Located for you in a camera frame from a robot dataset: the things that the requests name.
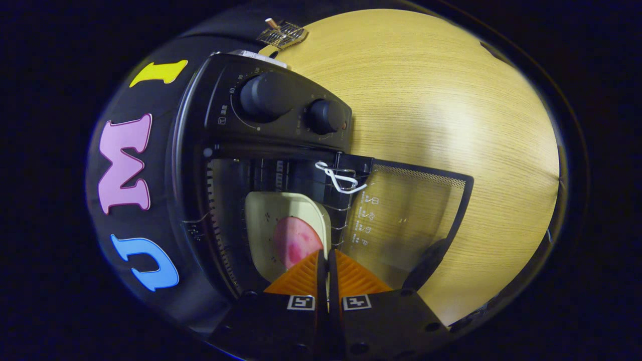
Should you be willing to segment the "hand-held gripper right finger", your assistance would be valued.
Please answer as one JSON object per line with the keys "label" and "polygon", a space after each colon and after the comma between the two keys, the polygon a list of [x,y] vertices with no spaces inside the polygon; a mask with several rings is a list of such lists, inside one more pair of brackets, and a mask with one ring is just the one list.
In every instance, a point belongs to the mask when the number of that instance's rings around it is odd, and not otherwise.
{"label": "hand-held gripper right finger", "polygon": [[424,360],[453,341],[415,290],[394,289],[343,252],[329,252],[330,359]]}

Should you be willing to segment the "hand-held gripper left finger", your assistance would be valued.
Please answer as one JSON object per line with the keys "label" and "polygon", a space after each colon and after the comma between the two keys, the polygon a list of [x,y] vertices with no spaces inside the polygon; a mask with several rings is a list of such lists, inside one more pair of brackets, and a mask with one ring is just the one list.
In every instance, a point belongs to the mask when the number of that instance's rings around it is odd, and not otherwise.
{"label": "hand-held gripper left finger", "polygon": [[315,360],[327,315],[326,259],[318,250],[263,291],[245,292],[207,342],[241,360]]}

